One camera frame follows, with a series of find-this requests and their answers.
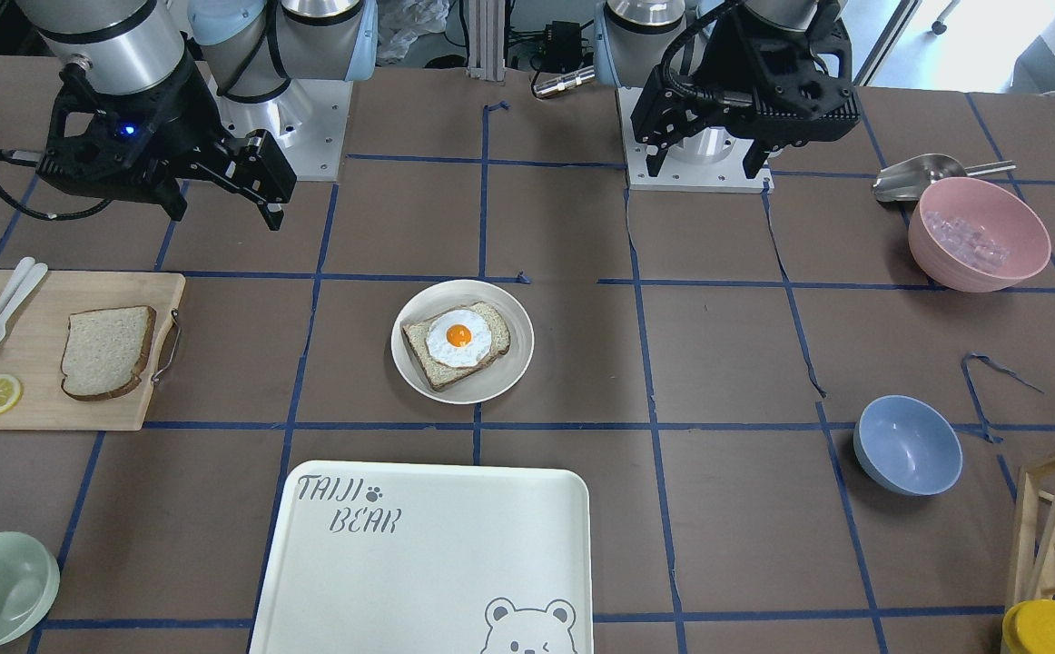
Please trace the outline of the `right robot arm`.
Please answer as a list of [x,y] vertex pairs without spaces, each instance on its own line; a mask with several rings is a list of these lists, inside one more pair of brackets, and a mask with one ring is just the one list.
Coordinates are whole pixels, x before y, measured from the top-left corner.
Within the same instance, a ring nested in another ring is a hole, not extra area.
[[22,1],[62,64],[46,145],[13,154],[55,190],[154,204],[213,182],[277,231],[298,181],[332,181],[348,100],[375,72],[375,1]]

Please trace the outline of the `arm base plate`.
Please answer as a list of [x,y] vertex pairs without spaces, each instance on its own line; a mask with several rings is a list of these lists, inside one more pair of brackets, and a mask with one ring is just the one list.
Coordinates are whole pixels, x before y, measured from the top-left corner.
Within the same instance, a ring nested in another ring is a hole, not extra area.
[[234,135],[267,130],[304,182],[335,182],[350,116],[353,83],[291,80],[274,98],[245,103],[217,98],[222,123]]
[[735,138],[723,128],[709,128],[669,149],[657,175],[648,173],[647,146],[633,136],[632,109],[640,99],[639,88],[619,86],[620,115],[628,186],[632,190],[669,192],[761,193],[772,192],[775,182],[767,165],[749,178],[744,158],[753,145]]

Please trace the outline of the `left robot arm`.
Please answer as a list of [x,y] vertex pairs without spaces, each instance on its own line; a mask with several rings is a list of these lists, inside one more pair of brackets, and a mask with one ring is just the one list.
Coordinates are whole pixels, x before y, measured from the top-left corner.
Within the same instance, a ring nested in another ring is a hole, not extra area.
[[859,124],[842,1],[601,1],[599,83],[619,92],[628,172],[764,187],[789,146],[831,145]]

